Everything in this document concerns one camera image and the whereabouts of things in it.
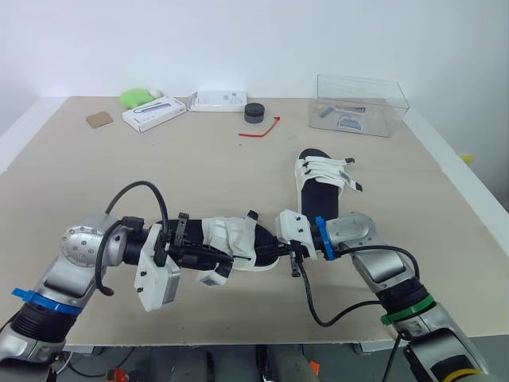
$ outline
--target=yellow object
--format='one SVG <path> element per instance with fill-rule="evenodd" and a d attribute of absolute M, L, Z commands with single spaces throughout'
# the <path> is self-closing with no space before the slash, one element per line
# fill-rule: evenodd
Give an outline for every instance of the yellow object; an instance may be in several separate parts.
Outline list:
<path fill-rule="evenodd" d="M 472 154 L 460 154 L 460 158 L 463 159 L 467 165 L 474 162 L 474 156 Z"/>
<path fill-rule="evenodd" d="M 460 370 L 456 370 L 455 372 L 451 372 L 442 382 L 454 382 L 458 378 L 462 376 L 472 376 L 474 374 L 484 374 L 480 370 L 475 370 L 474 368 L 462 368 Z"/>

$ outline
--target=green band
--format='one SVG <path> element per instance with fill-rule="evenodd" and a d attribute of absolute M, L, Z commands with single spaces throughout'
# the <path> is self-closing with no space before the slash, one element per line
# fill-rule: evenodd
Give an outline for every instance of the green band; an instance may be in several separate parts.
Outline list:
<path fill-rule="evenodd" d="M 416 304 L 413 304 L 412 306 L 409 306 L 406 309 L 400 310 L 399 312 L 393 314 L 383 315 L 381 318 L 382 323 L 384 325 L 390 325 L 395 321 L 404 320 L 405 318 L 408 318 L 416 313 L 423 311 L 434 302 L 435 300 L 433 299 L 433 296 L 431 294 L 428 294 L 421 301 L 417 302 Z"/>

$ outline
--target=clear plastic box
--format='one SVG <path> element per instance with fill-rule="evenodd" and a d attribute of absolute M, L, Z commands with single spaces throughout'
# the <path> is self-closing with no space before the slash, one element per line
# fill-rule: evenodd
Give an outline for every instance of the clear plastic box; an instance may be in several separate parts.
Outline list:
<path fill-rule="evenodd" d="M 389 137 L 408 108 L 397 82 L 319 74 L 309 125 Z"/>

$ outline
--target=blue band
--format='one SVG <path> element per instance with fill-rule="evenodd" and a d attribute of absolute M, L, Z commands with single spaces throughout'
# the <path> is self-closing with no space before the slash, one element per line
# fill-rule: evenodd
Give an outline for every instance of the blue band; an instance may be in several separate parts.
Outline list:
<path fill-rule="evenodd" d="M 328 238 L 327 228 L 325 227 L 325 220 L 317 216 L 315 217 L 315 223 L 317 223 L 318 229 L 320 230 L 321 239 L 324 242 L 325 247 L 325 259 L 328 261 L 334 260 L 334 254 L 332 253 L 331 240 Z"/>
<path fill-rule="evenodd" d="M 60 304 L 59 302 L 41 296 L 33 290 L 16 288 L 13 290 L 12 295 L 21 298 L 24 302 L 33 302 L 34 304 L 43 306 L 44 308 L 55 310 L 56 312 L 64 314 L 71 314 L 73 316 L 77 316 L 83 310 L 83 308 L 78 308 L 76 306 Z"/>

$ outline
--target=black round object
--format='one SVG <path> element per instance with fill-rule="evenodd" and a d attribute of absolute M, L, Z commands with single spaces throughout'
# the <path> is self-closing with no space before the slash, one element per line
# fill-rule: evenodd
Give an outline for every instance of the black round object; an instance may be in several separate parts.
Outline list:
<path fill-rule="evenodd" d="M 265 115 L 265 107 L 261 103 L 248 103 L 244 108 L 244 119 L 249 123 L 260 123 Z"/>

